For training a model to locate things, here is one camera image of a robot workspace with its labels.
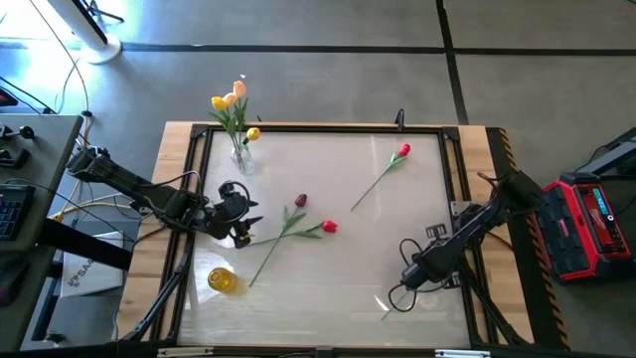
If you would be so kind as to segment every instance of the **wooden board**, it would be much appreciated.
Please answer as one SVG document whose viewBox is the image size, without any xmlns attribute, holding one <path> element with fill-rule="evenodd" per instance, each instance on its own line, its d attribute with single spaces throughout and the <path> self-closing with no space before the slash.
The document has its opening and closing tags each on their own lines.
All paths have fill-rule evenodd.
<svg viewBox="0 0 636 358">
<path fill-rule="evenodd" d="M 166 123 L 159 155 L 157 157 L 157 164 L 152 177 L 154 182 L 171 179 L 183 172 L 190 131 L 194 123 L 195 122 Z M 276 124 L 300 126 L 366 125 L 361 123 L 259 123 L 259 125 Z M 393 124 L 375 123 L 369 125 L 395 127 Z M 477 172 L 494 176 L 494 166 L 486 136 L 486 129 L 483 126 L 459 126 L 459 130 L 472 199 L 474 201 L 487 201 L 490 196 L 491 187 L 477 176 Z M 157 227 L 158 224 L 149 219 L 142 225 L 140 235 L 152 231 Z M 493 232 L 508 241 L 510 240 L 506 226 L 502 226 Z M 117 319 L 120 337 L 134 327 L 156 296 L 167 250 L 168 236 L 167 232 L 158 234 L 140 243 L 135 249 L 135 255 L 133 256 Z M 492 238 L 486 238 L 482 249 L 486 275 L 493 300 L 518 333 L 525 339 L 533 341 L 513 253 Z M 172 304 L 168 305 L 168 307 L 167 317 L 164 322 L 166 322 L 170 316 Z M 166 333 L 167 325 L 169 324 L 164 324 L 164 334 Z M 479 331 L 482 337 L 486 337 L 486 330 L 483 324 L 479 324 Z"/>
</svg>

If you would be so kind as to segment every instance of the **white cable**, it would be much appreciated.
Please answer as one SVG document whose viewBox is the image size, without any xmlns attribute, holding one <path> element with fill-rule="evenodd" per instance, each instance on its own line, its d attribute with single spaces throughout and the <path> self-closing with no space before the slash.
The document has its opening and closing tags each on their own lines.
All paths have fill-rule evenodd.
<svg viewBox="0 0 636 358">
<path fill-rule="evenodd" d="M 40 15 L 40 17 L 42 18 L 42 20 L 45 22 L 45 24 L 47 24 L 47 26 L 49 27 L 49 30 L 51 30 L 51 32 L 53 33 L 53 36 L 56 37 L 56 39 L 58 40 L 58 42 L 60 43 L 60 46 L 62 46 L 62 48 L 64 49 L 64 51 L 67 53 L 67 55 L 69 56 L 69 59 L 71 59 L 71 63 L 73 64 L 73 67 L 71 69 L 71 72 L 73 71 L 73 69 L 76 69 L 78 71 L 78 76 L 79 79 L 81 80 L 81 86 L 83 87 L 83 97 L 84 97 L 84 101 L 86 103 L 86 107 L 85 110 L 88 110 L 88 91 L 86 90 L 86 83 L 83 81 L 83 76 L 81 75 L 80 69 L 78 69 L 77 67 L 77 63 L 76 60 L 73 59 L 73 56 L 71 56 L 71 53 L 69 52 L 69 50 L 67 49 L 66 46 L 64 46 L 64 43 L 62 42 L 62 40 L 60 40 L 60 37 L 58 36 L 58 34 L 56 33 L 55 30 L 53 30 L 53 27 L 51 26 L 51 24 L 49 24 L 49 21 L 47 21 L 47 18 L 44 17 L 44 15 L 42 14 L 42 12 L 40 12 L 40 9 L 38 9 L 38 7 L 36 6 L 36 4 L 33 2 L 33 0 L 29 0 L 29 2 L 31 2 L 31 5 L 33 5 L 33 7 L 36 9 L 36 11 L 38 12 L 38 14 Z"/>
</svg>

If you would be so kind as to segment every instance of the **red toolbox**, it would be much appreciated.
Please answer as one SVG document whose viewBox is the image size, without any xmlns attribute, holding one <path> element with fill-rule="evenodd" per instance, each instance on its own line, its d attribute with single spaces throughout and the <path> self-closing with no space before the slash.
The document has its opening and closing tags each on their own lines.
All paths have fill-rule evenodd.
<svg viewBox="0 0 636 358">
<path fill-rule="evenodd" d="M 633 268 L 632 254 L 597 176 L 563 174 L 544 193 L 535 221 L 554 278 L 568 282 Z"/>
</svg>

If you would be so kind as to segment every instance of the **yellow cup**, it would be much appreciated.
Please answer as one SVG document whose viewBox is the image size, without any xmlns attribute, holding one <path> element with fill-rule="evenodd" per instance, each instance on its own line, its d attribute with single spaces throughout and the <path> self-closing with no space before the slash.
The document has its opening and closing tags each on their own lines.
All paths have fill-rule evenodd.
<svg viewBox="0 0 636 358">
<path fill-rule="evenodd" d="M 230 293 L 237 286 L 237 276 L 227 268 L 215 268 L 208 275 L 208 284 L 218 292 Z"/>
</svg>

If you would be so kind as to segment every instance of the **yellow tulip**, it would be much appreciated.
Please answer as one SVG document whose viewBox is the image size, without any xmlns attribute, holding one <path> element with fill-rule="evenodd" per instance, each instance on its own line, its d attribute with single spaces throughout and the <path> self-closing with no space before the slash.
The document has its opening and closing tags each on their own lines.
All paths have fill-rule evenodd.
<svg viewBox="0 0 636 358">
<path fill-rule="evenodd" d="M 245 95 L 245 84 L 242 81 L 235 81 L 234 93 L 237 95 L 237 97 L 242 97 Z"/>
<path fill-rule="evenodd" d="M 232 106 L 237 101 L 237 96 L 234 93 L 228 93 L 223 97 L 223 101 L 226 106 Z"/>
<path fill-rule="evenodd" d="M 218 111 L 224 111 L 226 110 L 226 103 L 223 101 L 223 99 L 219 96 L 213 96 L 212 97 L 212 107 L 214 107 L 216 110 Z"/>
<path fill-rule="evenodd" d="M 248 129 L 247 135 L 245 137 L 249 140 L 257 140 L 260 137 L 260 129 L 258 128 Z"/>
</svg>

